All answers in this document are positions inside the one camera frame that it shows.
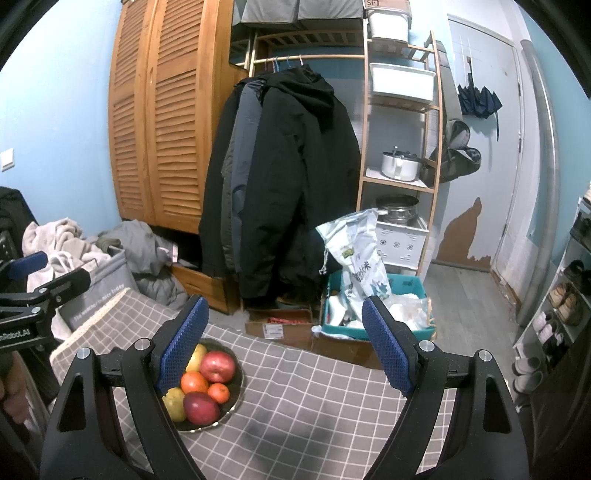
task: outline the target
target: wooden wardrobe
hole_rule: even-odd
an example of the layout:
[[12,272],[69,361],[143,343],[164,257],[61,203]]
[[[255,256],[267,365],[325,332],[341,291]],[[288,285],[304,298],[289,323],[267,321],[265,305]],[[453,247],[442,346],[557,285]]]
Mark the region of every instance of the wooden wardrobe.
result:
[[[109,82],[119,213],[197,233],[219,115],[247,71],[229,63],[233,0],[128,0]],[[225,280],[176,267],[189,293],[231,311]]]

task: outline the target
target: human hand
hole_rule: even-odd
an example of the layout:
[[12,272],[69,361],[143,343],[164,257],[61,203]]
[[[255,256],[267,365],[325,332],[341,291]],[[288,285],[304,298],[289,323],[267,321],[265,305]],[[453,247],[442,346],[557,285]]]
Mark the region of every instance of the human hand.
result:
[[8,413],[15,423],[23,423],[29,418],[29,403],[25,396],[25,375],[20,359],[12,354],[12,367],[6,378],[0,379],[0,400],[4,411]]

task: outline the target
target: umbrella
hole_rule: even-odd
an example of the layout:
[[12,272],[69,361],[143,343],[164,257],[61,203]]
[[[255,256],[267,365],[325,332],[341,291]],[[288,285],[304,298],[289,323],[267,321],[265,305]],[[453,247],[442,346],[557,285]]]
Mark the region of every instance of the umbrella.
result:
[[499,114],[498,110],[503,106],[495,92],[484,87],[482,91],[474,86],[472,75],[472,59],[468,57],[470,73],[468,74],[469,86],[457,86],[458,97],[462,115],[473,115],[478,118],[489,118],[493,113],[496,116],[496,141],[499,141]]

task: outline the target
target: gray checkered tablecloth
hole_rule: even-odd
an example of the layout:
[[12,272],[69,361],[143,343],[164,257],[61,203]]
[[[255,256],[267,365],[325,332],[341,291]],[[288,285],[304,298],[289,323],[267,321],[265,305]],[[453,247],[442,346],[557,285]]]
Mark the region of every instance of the gray checkered tablecloth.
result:
[[[52,358],[60,382],[83,346],[96,353],[127,348],[151,337],[176,312],[129,290],[100,320]],[[200,433],[181,433],[208,480],[351,479],[373,464],[405,399],[384,372],[209,325],[205,336],[230,347],[246,373],[243,400],[228,420]],[[143,468],[139,442],[122,388],[116,388],[119,420],[129,453]],[[419,471],[437,463],[453,408],[446,391]]]

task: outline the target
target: clothes rail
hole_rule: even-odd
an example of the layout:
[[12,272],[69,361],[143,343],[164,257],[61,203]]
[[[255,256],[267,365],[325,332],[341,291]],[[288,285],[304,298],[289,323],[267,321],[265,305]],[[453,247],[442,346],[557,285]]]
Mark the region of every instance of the clothes rail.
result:
[[287,57],[268,57],[267,59],[257,59],[253,61],[254,64],[260,64],[265,62],[270,62],[273,60],[276,61],[285,61],[285,60],[299,60],[299,59],[358,59],[363,60],[365,55],[347,55],[347,54],[328,54],[325,53],[324,55],[288,55]]

